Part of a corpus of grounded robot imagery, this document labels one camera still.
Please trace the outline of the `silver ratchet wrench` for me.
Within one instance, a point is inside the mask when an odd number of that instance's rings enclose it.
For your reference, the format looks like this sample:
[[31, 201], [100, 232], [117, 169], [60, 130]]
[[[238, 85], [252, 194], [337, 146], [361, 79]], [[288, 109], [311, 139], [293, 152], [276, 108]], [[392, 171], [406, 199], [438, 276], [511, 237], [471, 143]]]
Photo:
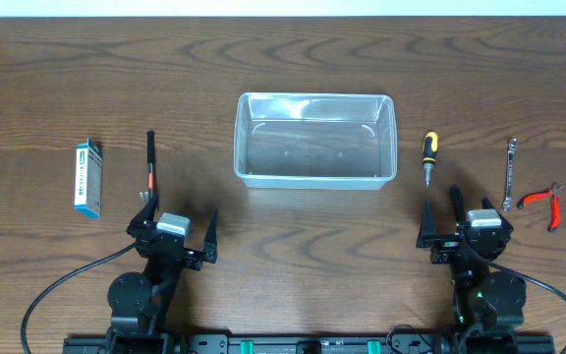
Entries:
[[514, 155], [516, 152], [517, 145], [518, 145], [518, 140], [516, 138], [511, 138], [508, 140], [506, 182], [505, 182], [504, 200], [502, 204], [502, 209], [506, 212], [508, 212], [512, 207]]

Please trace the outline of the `yellow black stubby screwdriver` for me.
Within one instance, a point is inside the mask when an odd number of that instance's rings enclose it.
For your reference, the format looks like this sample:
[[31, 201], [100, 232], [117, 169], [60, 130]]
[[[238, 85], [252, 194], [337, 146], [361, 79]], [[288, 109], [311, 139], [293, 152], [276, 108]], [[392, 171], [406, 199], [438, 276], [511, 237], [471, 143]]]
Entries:
[[425, 134], [423, 142], [424, 183], [427, 187], [432, 179], [432, 172], [435, 167], [437, 152], [438, 135], [434, 131], [429, 131]]

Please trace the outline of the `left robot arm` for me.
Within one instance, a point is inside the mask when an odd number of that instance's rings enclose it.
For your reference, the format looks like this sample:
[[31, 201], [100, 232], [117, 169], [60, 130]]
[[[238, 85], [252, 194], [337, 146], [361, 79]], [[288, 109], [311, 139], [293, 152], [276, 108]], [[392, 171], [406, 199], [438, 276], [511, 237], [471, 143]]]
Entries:
[[159, 331], [165, 325], [182, 272], [199, 271], [205, 263], [217, 261], [217, 212], [211, 217], [199, 251], [186, 246], [191, 221], [169, 212], [155, 220], [157, 207], [158, 198], [153, 196], [127, 227], [127, 233], [135, 239], [134, 249], [146, 259], [144, 270], [118, 276], [108, 290], [111, 326], [120, 334], [151, 335]]

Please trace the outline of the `thin black yellow screwdriver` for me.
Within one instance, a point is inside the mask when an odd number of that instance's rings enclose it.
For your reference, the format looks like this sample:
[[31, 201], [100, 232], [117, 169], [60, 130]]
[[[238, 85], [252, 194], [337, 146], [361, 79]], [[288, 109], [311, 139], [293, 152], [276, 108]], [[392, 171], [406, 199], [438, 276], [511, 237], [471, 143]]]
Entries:
[[453, 185], [449, 189], [450, 200], [454, 209], [456, 221], [462, 223], [466, 220], [466, 212], [464, 205], [464, 197], [461, 189], [457, 185]]

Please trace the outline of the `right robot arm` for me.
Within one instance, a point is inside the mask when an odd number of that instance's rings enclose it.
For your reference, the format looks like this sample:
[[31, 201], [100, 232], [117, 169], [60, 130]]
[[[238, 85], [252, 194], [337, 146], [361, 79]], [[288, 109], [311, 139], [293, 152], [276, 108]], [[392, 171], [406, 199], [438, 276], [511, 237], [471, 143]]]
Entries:
[[423, 220], [416, 247], [430, 250], [430, 262], [447, 264], [454, 288], [454, 314], [461, 325], [480, 332], [511, 332], [524, 321], [526, 283], [505, 271], [493, 271], [491, 264], [511, 240], [514, 227], [489, 199], [482, 208], [465, 210], [457, 187], [450, 189], [456, 215], [456, 231], [437, 232], [430, 202], [424, 203]]

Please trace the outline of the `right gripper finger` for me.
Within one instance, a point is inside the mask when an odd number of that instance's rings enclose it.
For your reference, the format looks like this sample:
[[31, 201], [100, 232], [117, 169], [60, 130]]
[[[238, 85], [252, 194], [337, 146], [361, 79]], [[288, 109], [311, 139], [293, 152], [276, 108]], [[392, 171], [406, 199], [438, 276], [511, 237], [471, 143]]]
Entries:
[[490, 199], [488, 197], [483, 197], [481, 199], [481, 206], [482, 206], [483, 209], [496, 210], [495, 206], [493, 205], [493, 203], [490, 201]]
[[430, 248], [434, 243], [439, 241], [436, 224], [433, 219], [431, 203], [429, 200], [424, 201], [423, 218], [420, 231], [417, 237], [417, 248]]

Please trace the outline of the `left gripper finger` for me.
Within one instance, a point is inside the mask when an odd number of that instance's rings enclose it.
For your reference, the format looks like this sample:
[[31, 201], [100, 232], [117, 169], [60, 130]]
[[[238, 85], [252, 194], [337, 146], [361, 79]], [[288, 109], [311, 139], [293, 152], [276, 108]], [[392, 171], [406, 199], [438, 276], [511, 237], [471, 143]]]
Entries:
[[158, 208], [158, 196], [152, 195], [147, 204], [138, 212], [130, 221], [127, 227], [128, 231], [141, 231], [144, 230], [147, 225], [153, 221], [154, 215]]
[[217, 261], [217, 225], [218, 210], [216, 209], [211, 217], [204, 237], [203, 260], [206, 263], [215, 264]]

